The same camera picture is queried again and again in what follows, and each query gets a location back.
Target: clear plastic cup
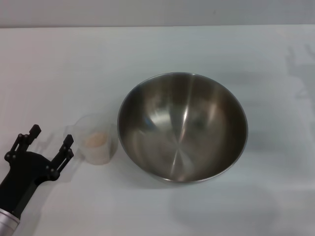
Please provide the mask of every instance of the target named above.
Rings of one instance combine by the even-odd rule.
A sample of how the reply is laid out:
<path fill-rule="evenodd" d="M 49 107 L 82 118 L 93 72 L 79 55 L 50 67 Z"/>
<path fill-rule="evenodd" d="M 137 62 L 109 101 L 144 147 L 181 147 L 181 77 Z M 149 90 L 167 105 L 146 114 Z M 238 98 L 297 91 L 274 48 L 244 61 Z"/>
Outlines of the clear plastic cup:
<path fill-rule="evenodd" d="M 110 161 L 110 123 L 105 114 L 91 114 L 71 126 L 71 134 L 87 162 L 103 165 Z"/>

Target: white table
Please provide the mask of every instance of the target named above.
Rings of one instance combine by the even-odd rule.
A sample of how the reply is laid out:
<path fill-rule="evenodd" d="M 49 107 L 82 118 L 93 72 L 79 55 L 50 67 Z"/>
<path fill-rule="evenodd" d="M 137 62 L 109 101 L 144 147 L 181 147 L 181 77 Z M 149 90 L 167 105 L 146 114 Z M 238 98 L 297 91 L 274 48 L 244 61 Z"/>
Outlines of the white table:
<path fill-rule="evenodd" d="M 161 182 L 118 145 L 93 166 L 75 156 L 41 185 L 16 236 L 313 236 L 315 26 L 0 29 L 0 180 L 18 133 L 52 158 L 64 128 L 105 111 L 157 74 L 226 86 L 249 123 L 229 171 L 200 184 Z"/>

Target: robotic arm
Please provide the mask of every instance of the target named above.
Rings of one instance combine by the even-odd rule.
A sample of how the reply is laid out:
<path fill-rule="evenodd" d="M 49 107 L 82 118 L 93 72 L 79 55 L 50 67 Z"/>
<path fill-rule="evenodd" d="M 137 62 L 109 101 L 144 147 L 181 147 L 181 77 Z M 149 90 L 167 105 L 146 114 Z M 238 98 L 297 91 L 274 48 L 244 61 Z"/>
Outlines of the robotic arm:
<path fill-rule="evenodd" d="M 52 161 L 27 151 L 40 132 L 36 124 L 30 134 L 19 134 L 4 157 L 10 164 L 10 171 L 0 184 L 0 236 L 11 236 L 14 233 L 21 214 L 37 187 L 45 181 L 56 181 L 73 157 L 71 135 L 67 135 Z"/>

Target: white wall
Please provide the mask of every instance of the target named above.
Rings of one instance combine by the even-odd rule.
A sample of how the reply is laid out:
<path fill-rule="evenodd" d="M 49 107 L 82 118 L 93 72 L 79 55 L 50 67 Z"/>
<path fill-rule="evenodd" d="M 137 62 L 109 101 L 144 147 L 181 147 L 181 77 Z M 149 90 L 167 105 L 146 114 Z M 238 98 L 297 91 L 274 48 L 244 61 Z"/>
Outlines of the white wall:
<path fill-rule="evenodd" d="M 315 24 L 315 0 L 0 0 L 0 27 Z"/>

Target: stainless steel bowl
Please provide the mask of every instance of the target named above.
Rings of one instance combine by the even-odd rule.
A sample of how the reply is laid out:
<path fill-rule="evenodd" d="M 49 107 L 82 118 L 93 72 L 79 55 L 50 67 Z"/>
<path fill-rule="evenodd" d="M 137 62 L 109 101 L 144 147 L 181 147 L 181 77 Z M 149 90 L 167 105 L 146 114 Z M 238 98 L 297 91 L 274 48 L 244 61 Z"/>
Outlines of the stainless steel bowl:
<path fill-rule="evenodd" d="M 224 86 L 190 73 L 167 73 L 137 85 L 123 101 L 118 134 L 143 170 L 175 182 L 215 177 L 245 147 L 245 113 Z"/>

